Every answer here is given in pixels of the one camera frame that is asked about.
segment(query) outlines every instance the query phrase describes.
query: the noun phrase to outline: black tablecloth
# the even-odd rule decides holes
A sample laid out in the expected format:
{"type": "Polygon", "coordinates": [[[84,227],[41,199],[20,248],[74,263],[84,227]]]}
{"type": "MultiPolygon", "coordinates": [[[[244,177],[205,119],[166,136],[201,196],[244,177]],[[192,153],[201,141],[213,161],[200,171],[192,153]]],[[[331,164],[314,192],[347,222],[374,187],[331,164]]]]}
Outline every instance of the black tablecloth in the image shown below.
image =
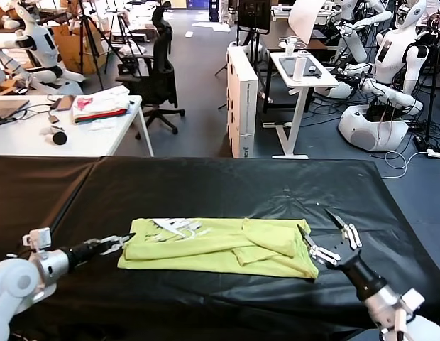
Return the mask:
{"type": "MultiPolygon", "coordinates": [[[[57,220],[55,211],[70,203],[54,224],[54,247],[125,234],[131,220],[140,217],[306,218],[315,241],[331,247],[341,234],[324,212],[330,208],[357,226],[368,265],[401,293],[416,288],[427,300],[421,314],[440,323],[440,271],[371,162],[0,158],[0,179],[9,188],[0,197],[14,199],[1,205],[2,237],[15,228],[23,234],[57,220]],[[25,207],[26,214],[17,207],[25,207]]],[[[11,242],[0,239],[1,250],[5,241],[11,242]]],[[[313,283],[196,271],[127,271],[116,268],[118,257],[108,255],[78,268],[58,282],[56,294],[27,314],[45,323],[143,329],[329,334],[372,327],[347,278],[323,266],[313,283]]]]}
{"type": "Polygon", "coordinates": [[[54,228],[94,160],[0,157],[0,261],[32,229],[54,228]]]}

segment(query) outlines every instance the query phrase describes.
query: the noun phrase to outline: office chair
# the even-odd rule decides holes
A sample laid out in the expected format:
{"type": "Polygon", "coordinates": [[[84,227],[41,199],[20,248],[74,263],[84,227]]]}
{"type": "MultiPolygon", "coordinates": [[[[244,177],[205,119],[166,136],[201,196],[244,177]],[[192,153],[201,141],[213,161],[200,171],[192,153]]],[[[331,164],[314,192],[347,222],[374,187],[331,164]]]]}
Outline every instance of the office chair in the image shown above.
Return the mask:
{"type": "Polygon", "coordinates": [[[120,65],[119,70],[120,72],[127,70],[129,74],[119,75],[116,81],[122,82],[129,88],[131,94],[140,95],[143,99],[142,106],[153,107],[143,113],[145,117],[149,117],[146,126],[150,126],[155,119],[160,119],[172,129],[173,134],[177,134],[177,127],[168,121],[164,115],[179,114],[183,117],[185,110],[159,108],[165,101],[174,104],[177,108],[175,71],[167,56],[168,44],[172,39],[172,29],[170,24],[163,20],[163,11],[168,8],[165,4],[166,2],[157,7],[153,14],[153,24],[159,33],[157,40],[154,42],[153,58],[145,55],[133,55],[124,58],[127,68],[120,65]],[[139,68],[138,59],[144,59],[149,76],[136,76],[139,68]]]}

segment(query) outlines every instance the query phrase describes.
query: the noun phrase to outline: paper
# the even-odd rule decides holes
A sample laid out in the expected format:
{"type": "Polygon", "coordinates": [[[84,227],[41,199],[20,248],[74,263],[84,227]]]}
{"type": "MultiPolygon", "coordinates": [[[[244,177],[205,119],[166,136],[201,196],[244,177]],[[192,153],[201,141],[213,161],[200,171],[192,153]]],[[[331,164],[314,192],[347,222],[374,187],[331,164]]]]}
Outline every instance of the paper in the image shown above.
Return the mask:
{"type": "Polygon", "coordinates": [[[89,125],[89,130],[96,131],[114,128],[117,125],[117,120],[117,117],[110,117],[109,119],[96,119],[89,125]]]}
{"type": "Polygon", "coordinates": [[[325,0],[297,0],[292,5],[288,23],[296,36],[306,44],[310,42],[314,22],[325,0]]]}
{"type": "Polygon", "coordinates": [[[216,32],[231,32],[231,28],[226,23],[193,23],[192,26],[194,27],[210,27],[212,30],[216,32]]]}
{"type": "Polygon", "coordinates": [[[121,95],[128,95],[130,93],[130,90],[124,87],[123,85],[119,85],[117,87],[112,87],[111,89],[106,89],[103,91],[96,92],[95,94],[91,94],[91,97],[97,97],[97,96],[121,96],[121,95]]]}

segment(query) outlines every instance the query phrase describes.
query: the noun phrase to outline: floor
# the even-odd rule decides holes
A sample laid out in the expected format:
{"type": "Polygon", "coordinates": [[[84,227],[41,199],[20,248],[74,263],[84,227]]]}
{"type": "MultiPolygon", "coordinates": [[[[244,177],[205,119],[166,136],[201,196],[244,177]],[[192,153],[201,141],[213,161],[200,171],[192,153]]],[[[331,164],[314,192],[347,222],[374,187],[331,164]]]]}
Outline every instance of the floor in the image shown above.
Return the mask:
{"type": "MultiPolygon", "coordinates": [[[[214,73],[225,64],[226,46],[235,40],[235,31],[215,32],[208,27],[192,26],[193,23],[206,21],[207,12],[173,11],[166,15],[174,31],[170,60],[176,72],[177,96],[180,107],[186,110],[187,115],[184,118],[175,115],[170,118],[179,128],[178,135],[172,135],[170,130],[159,122],[150,126],[150,139],[155,156],[231,157],[225,138],[226,109],[217,109],[226,101],[226,73],[220,72],[218,77],[215,77],[214,73]],[[191,38],[185,37],[187,31],[193,32],[191,38]]],[[[114,76],[111,76],[116,74],[115,63],[111,63],[109,68],[109,76],[102,73],[104,83],[107,86],[117,85],[113,80],[114,76]]],[[[273,99],[295,101],[286,95],[287,90],[277,77],[272,84],[273,99]]],[[[84,90],[86,93],[100,90],[97,79],[90,77],[84,90]]],[[[428,107],[429,98],[424,95],[421,100],[427,103],[428,107]]],[[[338,113],[312,116],[309,112],[302,124],[312,124],[339,116],[338,113]]],[[[433,120],[440,123],[440,90],[434,103],[433,120]]],[[[384,160],[372,158],[370,153],[348,145],[336,130],[337,124],[338,120],[334,120],[301,128],[295,153],[308,154],[310,158],[318,159],[375,161],[382,176],[401,174],[401,170],[392,169],[384,160]]],[[[134,135],[135,131],[132,128],[119,147],[118,155],[143,155],[134,135]]],[[[409,134],[400,148],[407,145],[408,139],[409,134]]],[[[405,155],[409,157],[415,151],[410,141],[405,155]]],[[[277,134],[272,129],[264,130],[257,124],[255,157],[269,158],[277,153],[281,153],[277,134]]],[[[398,161],[391,162],[401,164],[401,161],[398,161]]],[[[385,180],[385,183],[440,268],[440,159],[430,160],[425,156],[416,156],[410,163],[405,177],[385,180]]],[[[367,331],[354,340],[377,340],[377,332],[367,331]]]]}

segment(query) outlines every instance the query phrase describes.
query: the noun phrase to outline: white cup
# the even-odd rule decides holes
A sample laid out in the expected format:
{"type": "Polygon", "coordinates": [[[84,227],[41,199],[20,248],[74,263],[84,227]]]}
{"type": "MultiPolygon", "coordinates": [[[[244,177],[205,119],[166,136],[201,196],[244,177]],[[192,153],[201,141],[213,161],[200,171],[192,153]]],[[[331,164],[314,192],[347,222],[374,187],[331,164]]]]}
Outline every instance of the white cup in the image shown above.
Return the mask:
{"type": "Polygon", "coordinates": [[[296,46],[296,42],[293,40],[289,40],[286,42],[286,48],[285,48],[285,56],[286,57],[292,57],[292,54],[294,53],[295,46],[296,46]]]}

